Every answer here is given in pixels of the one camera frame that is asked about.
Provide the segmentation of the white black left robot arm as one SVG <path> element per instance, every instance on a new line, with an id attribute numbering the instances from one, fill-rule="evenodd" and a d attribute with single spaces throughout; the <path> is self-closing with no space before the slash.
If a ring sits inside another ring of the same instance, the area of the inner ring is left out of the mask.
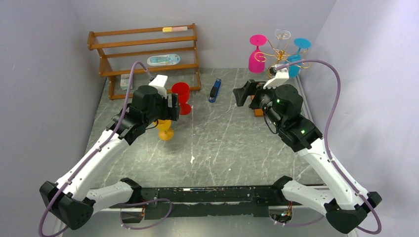
<path id="1" fill-rule="evenodd" d="M 42 184 L 40 194 L 48 212 L 67 228 L 77 230 L 102 209 L 117 204 L 138 206 L 143 201 L 142 187 L 129 178 L 97 190 L 91 189 L 91 184 L 150 124 L 177 121 L 179 115 L 177 94 L 166 95 L 166 89 L 159 91 L 154 86 L 140 86 L 134 91 L 132 101 L 124 102 L 120 113 L 112 118 L 90 151 L 56 182 Z"/>

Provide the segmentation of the pink plastic wine glass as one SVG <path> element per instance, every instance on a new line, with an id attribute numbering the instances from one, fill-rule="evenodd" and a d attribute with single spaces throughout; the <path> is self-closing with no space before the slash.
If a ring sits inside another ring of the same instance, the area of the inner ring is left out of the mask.
<path id="1" fill-rule="evenodd" d="M 264 35 L 253 35 L 250 37 L 249 42 L 255 46 L 255 50 L 250 54 L 248 60 L 248 70 L 252 73 L 259 74 L 265 70 L 265 57 L 259 49 L 267 42 L 267 38 Z"/>

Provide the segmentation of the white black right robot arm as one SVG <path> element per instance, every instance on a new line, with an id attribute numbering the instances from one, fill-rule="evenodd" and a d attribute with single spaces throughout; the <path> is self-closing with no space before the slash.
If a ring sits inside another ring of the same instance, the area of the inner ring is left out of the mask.
<path id="1" fill-rule="evenodd" d="M 303 98 L 294 86 L 267 88 L 251 79 L 233 89 L 233 94 L 238 107 L 252 96 L 249 108 L 263 111 L 275 127 L 273 133 L 306 160 L 328 188 L 322 192 L 283 176 L 272 185 L 271 197 L 276 204 L 302 204 L 322 214 L 337 231 L 348 234 L 382 201 L 377 192 L 369 192 L 356 182 L 327 149 L 321 131 L 301 114 Z"/>

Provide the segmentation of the yellow plastic wine glass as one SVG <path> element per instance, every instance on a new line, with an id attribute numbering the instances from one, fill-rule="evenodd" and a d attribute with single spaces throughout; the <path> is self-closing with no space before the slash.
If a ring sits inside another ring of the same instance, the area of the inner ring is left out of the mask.
<path id="1" fill-rule="evenodd" d="M 174 131 L 171 128 L 171 120 L 157 120 L 156 128 L 159 131 L 159 138 L 163 141 L 168 141 L 173 138 Z"/>

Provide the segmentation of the red plastic wine glass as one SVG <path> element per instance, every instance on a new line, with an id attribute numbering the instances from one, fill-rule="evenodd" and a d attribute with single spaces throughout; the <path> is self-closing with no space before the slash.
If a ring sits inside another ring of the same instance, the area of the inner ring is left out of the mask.
<path id="1" fill-rule="evenodd" d="M 178 82 L 172 86 L 171 91 L 178 95 L 180 115 L 188 115 L 192 110 L 191 106 L 188 104 L 190 98 L 189 85 L 185 82 Z"/>

